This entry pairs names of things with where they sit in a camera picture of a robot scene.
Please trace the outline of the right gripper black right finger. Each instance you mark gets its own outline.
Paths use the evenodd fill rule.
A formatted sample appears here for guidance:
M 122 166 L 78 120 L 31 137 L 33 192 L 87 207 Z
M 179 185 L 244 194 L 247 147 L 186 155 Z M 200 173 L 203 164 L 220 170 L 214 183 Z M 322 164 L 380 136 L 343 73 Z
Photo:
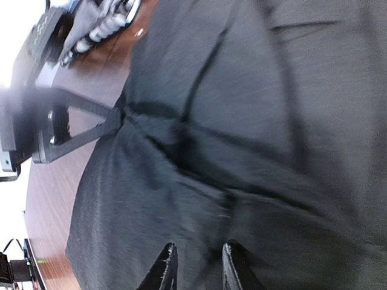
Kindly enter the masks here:
M 223 289 L 264 290 L 264 285 L 255 276 L 246 259 L 246 249 L 236 240 L 223 245 Z

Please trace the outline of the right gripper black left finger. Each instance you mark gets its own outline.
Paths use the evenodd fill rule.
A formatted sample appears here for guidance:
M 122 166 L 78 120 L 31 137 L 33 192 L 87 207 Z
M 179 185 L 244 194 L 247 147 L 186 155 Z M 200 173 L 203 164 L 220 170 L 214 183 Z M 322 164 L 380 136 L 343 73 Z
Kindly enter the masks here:
M 176 290 L 178 254 L 174 243 L 167 243 L 143 279 L 143 289 Z

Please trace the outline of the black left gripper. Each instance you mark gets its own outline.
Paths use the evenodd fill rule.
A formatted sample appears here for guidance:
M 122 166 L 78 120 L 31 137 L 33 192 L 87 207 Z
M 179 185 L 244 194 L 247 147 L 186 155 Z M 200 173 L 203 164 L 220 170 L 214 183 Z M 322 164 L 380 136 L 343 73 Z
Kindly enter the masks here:
M 16 181 L 29 158 L 48 164 L 115 132 L 122 113 L 61 88 L 1 89 L 1 181 Z

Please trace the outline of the black long sleeve shirt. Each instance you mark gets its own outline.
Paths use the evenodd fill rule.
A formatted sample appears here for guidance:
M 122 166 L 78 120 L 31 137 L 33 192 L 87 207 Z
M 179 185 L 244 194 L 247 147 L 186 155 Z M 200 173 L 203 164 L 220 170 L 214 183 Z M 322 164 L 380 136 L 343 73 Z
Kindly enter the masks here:
M 168 242 L 221 289 L 386 288 L 386 2 L 159 1 L 74 202 L 82 289 L 135 289 Z

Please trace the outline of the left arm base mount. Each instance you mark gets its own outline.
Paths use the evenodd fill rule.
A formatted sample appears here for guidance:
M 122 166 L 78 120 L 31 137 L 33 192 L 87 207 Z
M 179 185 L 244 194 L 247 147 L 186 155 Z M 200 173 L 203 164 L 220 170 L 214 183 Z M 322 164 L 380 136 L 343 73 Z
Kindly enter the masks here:
M 9 260 L 5 252 L 10 244 L 16 241 L 24 257 L 19 260 Z M 36 279 L 32 271 L 32 262 L 28 257 L 26 247 L 17 239 L 11 239 L 1 251 L 1 287 L 5 289 L 24 289 L 23 283 L 31 282 L 32 289 L 36 289 Z

